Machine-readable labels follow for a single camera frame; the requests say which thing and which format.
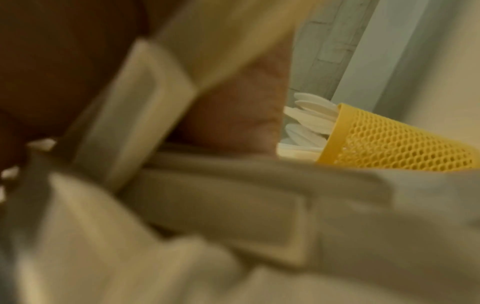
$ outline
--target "mesh pattern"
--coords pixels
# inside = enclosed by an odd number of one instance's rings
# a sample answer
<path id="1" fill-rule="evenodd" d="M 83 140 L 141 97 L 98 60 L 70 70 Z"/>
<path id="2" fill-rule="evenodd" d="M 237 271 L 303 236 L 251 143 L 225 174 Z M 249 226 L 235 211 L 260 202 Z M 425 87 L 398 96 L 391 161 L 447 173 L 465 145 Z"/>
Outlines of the mesh pattern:
<path id="1" fill-rule="evenodd" d="M 397 168 L 425 171 L 456 171 L 479 166 L 478 152 L 467 145 L 430 134 L 397 121 L 348 107 L 350 114 L 341 121 L 342 110 L 320 163 L 356 168 Z M 343 139 L 333 138 L 343 135 Z"/>

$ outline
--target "hand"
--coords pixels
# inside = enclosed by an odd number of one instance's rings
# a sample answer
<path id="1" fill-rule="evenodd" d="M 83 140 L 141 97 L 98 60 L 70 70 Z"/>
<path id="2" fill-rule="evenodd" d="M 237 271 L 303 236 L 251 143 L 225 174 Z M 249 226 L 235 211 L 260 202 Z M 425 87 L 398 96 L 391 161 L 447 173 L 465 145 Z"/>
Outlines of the hand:
<path id="1" fill-rule="evenodd" d="M 176 0 L 17 0 L 0 9 L 0 168 L 26 142 L 61 136 L 115 74 L 130 45 L 157 29 Z M 175 139 L 274 155 L 289 81 L 291 39 L 200 97 Z"/>

